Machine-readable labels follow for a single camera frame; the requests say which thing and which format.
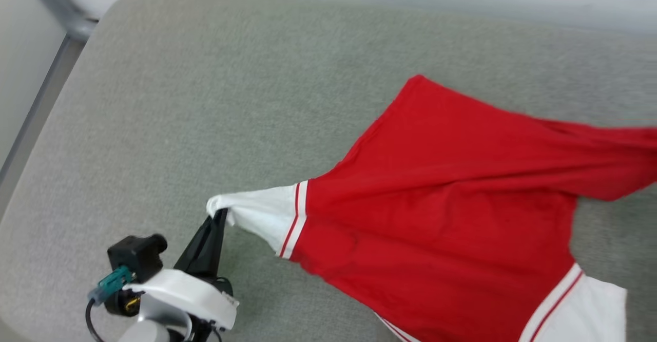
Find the gray fabric surface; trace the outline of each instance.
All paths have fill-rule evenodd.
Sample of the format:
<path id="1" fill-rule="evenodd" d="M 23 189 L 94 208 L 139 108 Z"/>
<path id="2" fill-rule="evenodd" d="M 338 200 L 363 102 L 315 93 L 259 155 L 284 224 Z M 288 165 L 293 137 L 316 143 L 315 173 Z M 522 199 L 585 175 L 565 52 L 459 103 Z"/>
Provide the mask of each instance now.
<path id="1" fill-rule="evenodd" d="M 325 172 L 416 73 L 535 116 L 648 125 L 656 54 L 651 39 L 457 14 L 122 0 L 73 69 L 0 223 L 0 317 L 36 342 L 91 340 L 85 295 L 108 272 L 109 245 L 159 232 L 170 267 L 207 198 Z M 590 276 L 629 289 L 629 340 L 657 332 L 656 225 L 655 186 L 577 211 L 572 250 Z M 242 302 L 226 342 L 395 340 L 366 307 L 240 230 L 227 230 L 221 276 Z M 131 322 L 93 318 L 107 340 Z"/>

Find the gray metal bar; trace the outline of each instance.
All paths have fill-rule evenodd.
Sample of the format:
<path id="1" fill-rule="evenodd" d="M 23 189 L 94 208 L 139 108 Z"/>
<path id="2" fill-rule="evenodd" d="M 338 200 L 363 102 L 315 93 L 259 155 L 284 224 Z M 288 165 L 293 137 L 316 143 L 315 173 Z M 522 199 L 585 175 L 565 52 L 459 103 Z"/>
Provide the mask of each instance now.
<path id="1" fill-rule="evenodd" d="M 90 20 L 87 15 L 76 7 L 71 0 L 41 0 L 52 14 L 61 23 L 73 40 L 87 42 L 96 21 Z"/>
<path id="2" fill-rule="evenodd" d="M 83 48 L 84 42 L 74 41 L 68 35 L 64 38 L 32 103 L 30 112 L 25 117 L 21 131 L 18 132 L 14 145 L 0 168 L 0 221 L 48 115 Z"/>

